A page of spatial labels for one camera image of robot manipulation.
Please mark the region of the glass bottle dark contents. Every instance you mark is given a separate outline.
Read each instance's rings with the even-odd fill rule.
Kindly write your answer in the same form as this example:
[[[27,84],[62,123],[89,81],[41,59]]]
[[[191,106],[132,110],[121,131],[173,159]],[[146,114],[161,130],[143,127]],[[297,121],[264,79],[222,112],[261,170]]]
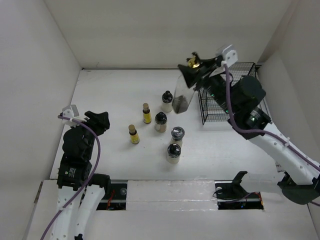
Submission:
[[[197,68],[199,66],[199,63],[197,60],[198,57],[199,57],[198,53],[193,52],[192,57],[186,59],[187,64],[184,66]],[[195,94],[194,88],[187,87],[185,80],[183,78],[183,75],[181,73],[181,76],[178,78],[176,82],[176,87],[175,87],[173,100],[172,100],[172,109],[174,110],[174,112],[176,114],[181,114],[186,112],[189,108],[189,105],[191,103],[191,100],[194,94]]]

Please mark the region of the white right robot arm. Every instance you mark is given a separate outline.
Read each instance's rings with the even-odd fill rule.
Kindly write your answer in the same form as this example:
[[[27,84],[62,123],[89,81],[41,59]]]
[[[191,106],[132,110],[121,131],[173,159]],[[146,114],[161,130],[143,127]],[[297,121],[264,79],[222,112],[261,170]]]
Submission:
[[[313,204],[320,196],[319,163],[297,149],[259,108],[266,96],[259,80],[245,75],[233,83],[229,65],[222,56],[200,59],[196,54],[187,59],[187,65],[178,65],[183,79],[176,87],[182,89],[182,93],[174,94],[174,111],[185,112],[188,97],[205,90],[228,115],[232,128],[267,153],[283,172],[267,175],[242,170],[216,194],[237,201],[254,192],[269,192],[281,194],[298,205]]]

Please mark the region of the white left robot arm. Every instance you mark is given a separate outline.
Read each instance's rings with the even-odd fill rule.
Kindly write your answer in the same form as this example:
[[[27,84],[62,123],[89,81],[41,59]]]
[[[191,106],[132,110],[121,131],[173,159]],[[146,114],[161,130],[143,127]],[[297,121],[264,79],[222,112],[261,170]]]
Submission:
[[[64,110],[58,118],[70,129],[63,135],[57,177],[56,214],[46,227],[52,240],[85,240],[86,230],[104,198],[111,194],[109,175],[96,173],[91,163],[94,146],[101,156],[99,136],[110,128],[108,112],[85,112],[85,118]]]

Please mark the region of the brown spice jar black lid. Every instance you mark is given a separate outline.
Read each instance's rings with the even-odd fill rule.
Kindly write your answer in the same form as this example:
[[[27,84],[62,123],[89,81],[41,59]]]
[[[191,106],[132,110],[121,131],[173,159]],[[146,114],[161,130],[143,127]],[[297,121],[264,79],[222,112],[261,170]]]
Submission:
[[[155,116],[155,125],[154,128],[159,133],[164,133],[167,130],[167,115],[164,112],[159,112]]]

